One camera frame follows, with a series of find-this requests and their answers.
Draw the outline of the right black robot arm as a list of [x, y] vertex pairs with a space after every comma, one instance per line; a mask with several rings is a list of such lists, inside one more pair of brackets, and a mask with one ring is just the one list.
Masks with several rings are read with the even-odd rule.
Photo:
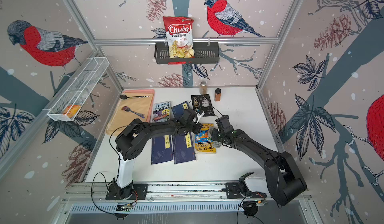
[[235, 130], [228, 115], [215, 122], [218, 127], [212, 131], [213, 141], [238, 150], [258, 163], [265, 171], [268, 191], [277, 204], [285, 206], [307, 190], [305, 179], [291, 154], [273, 151], [244, 131]]

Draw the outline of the grey striped cleaning cloth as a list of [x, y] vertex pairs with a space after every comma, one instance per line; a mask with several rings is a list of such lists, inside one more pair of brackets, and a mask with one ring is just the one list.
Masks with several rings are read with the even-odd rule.
[[220, 148], [220, 147], [222, 146], [222, 144], [221, 144], [220, 142], [216, 142], [216, 141], [213, 141], [212, 145], [213, 145], [216, 149], [218, 149], [218, 148]]

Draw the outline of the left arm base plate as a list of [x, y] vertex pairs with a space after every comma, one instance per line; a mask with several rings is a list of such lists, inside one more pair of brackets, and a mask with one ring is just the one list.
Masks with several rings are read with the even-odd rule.
[[148, 192], [148, 184], [131, 183], [125, 188], [120, 188], [117, 183], [108, 185], [107, 201], [145, 200]]

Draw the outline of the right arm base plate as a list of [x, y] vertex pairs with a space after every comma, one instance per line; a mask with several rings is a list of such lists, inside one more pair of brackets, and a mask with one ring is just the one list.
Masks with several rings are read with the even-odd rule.
[[227, 199], [240, 199], [245, 197], [251, 199], [265, 199], [267, 197], [266, 193], [242, 191], [238, 182], [225, 183], [225, 188], [223, 190], [226, 193]]

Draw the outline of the black Chinese paperback book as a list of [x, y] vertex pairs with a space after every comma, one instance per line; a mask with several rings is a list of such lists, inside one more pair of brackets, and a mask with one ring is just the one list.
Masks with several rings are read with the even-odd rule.
[[204, 114], [204, 117], [213, 117], [215, 115], [212, 102], [208, 94], [192, 95], [191, 99], [193, 110], [196, 113], [201, 115]]

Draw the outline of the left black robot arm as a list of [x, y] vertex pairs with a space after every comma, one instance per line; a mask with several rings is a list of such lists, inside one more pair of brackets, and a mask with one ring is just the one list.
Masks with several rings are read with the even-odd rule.
[[166, 122], [148, 123], [134, 119], [116, 137], [116, 152], [119, 166], [116, 178], [108, 185], [108, 194], [113, 200], [127, 200], [134, 194], [133, 169], [135, 158], [143, 151], [148, 140], [163, 136], [198, 134], [203, 127], [201, 115], [193, 109], [185, 109], [178, 118]]

